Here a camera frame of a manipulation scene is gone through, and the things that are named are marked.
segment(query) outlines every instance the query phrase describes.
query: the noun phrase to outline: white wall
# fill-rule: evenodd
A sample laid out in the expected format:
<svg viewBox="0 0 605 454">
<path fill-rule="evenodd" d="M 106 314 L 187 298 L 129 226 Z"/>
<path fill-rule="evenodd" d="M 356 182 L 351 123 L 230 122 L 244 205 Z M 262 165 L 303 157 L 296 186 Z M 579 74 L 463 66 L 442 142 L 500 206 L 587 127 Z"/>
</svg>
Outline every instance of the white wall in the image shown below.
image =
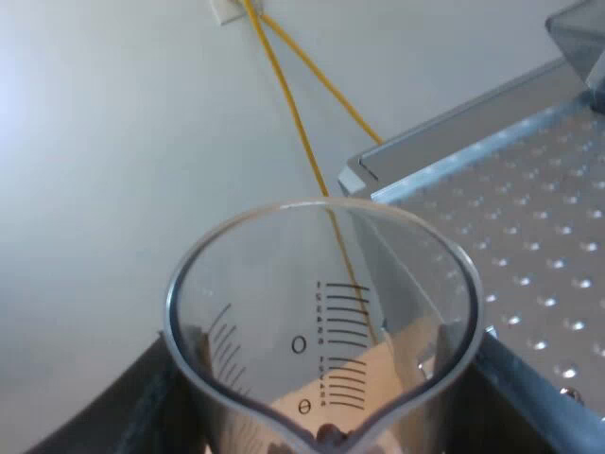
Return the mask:
<svg viewBox="0 0 605 454">
<path fill-rule="evenodd" d="M 265 0 L 385 137 L 558 55 L 571 0 Z M 371 140 L 270 36 L 329 185 Z M 155 338 L 212 225 L 318 194 L 248 21 L 207 0 L 0 5 L 0 451 L 58 427 Z"/>
</svg>

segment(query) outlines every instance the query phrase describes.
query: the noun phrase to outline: aluminum plate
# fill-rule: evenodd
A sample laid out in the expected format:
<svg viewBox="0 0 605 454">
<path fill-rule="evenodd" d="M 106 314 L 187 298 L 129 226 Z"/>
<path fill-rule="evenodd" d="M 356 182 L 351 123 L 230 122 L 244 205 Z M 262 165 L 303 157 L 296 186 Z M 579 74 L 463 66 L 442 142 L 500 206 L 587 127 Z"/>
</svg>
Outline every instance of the aluminum plate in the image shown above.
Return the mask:
<svg viewBox="0 0 605 454">
<path fill-rule="evenodd" d="M 479 269 L 487 325 L 498 338 L 605 415 L 605 118 L 587 96 L 526 118 L 372 198 L 457 241 Z"/>
</svg>

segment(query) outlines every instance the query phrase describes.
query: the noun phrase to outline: measuring cup rim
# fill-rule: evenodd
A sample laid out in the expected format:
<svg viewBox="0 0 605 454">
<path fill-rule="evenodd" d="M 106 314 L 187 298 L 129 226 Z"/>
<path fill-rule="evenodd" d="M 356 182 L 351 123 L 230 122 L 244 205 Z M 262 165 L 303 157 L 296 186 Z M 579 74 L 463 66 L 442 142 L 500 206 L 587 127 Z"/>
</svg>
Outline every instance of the measuring cup rim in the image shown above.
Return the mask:
<svg viewBox="0 0 605 454">
<path fill-rule="evenodd" d="M 379 204 L 373 201 L 330 197 L 272 203 L 223 221 L 217 225 L 217 227 L 211 229 L 202 236 L 179 262 L 179 265 L 170 280 L 166 293 L 164 307 L 164 338 L 168 351 L 177 366 L 196 388 L 228 408 L 248 414 L 251 413 L 251 415 L 262 420 L 270 428 L 275 426 L 281 427 L 282 434 L 291 444 L 302 444 L 306 449 L 321 453 L 322 447 L 315 439 L 309 438 L 308 432 L 284 414 L 248 398 L 245 395 L 232 391 L 214 380 L 203 370 L 194 370 L 182 352 L 181 347 L 184 346 L 184 343 L 177 320 L 179 290 L 182 281 L 187 275 L 191 265 L 208 245 L 232 228 L 243 224 L 246 221 L 260 218 L 270 213 L 308 206 L 335 206 L 345 209 L 357 208 L 366 212 L 376 213 L 377 215 L 385 215 L 393 220 L 399 219 L 400 221 L 411 222 L 420 226 L 425 232 L 437 239 L 443 248 L 456 259 L 460 270 L 464 274 L 464 279 L 469 289 L 470 307 L 468 325 L 466 326 L 464 337 L 455 354 L 447 360 L 440 371 L 426 380 L 425 383 L 416 386 L 407 393 L 401 394 L 399 397 L 393 399 L 382 408 L 372 413 L 341 446 L 342 452 L 346 452 L 348 449 L 351 449 L 358 444 L 363 444 L 364 441 L 373 439 L 384 431 L 385 428 L 394 424 L 398 418 L 402 417 L 410 410 L 419 407 L 422 403 L 449 387 L 469 365 L 475 356 L 483 336 L 482 288 L 473 261 L 457 243 L 447 239 L 423 219 L 400 208 Z"/>
</svg>

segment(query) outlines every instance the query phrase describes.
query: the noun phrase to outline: transparent plastic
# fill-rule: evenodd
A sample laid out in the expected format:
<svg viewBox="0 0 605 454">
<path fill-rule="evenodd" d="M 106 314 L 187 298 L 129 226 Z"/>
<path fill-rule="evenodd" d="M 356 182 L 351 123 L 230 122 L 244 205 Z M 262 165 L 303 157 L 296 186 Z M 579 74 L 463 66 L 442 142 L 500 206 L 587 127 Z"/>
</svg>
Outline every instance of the transparent plastic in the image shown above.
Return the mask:
<svg viewBox="0 0 605 454">
<path fill-rule="evenodd" d="M 605 1 L 583 0 L 551 16 L 546 29 L 567 61 L 605 108 Z"/>
<path fill-rule="evenodd" d="M 431 452 L 481 337 L 479 293 L 468 256 L 414 216 L 298 201 L 202 238 L 165 331 L 214 453 Z"/>
</svg>

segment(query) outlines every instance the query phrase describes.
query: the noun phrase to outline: electrical outlet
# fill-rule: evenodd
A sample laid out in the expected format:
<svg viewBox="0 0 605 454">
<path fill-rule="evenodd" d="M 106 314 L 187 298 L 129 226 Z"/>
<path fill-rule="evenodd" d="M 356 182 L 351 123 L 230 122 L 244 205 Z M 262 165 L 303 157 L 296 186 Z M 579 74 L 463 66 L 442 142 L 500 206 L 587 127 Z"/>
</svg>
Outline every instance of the electrical outlet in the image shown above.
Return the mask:
<svg viewBox="0 0 605 454">
<path fill-rule="evenodd" d="M 261 12 L 262 0 L 252 0 L 252 4 L 258 12 Z M 210 0 L 210 6 L 220 26 L 246 15 L 246 10 L 238 0 Z"/>
</svg>

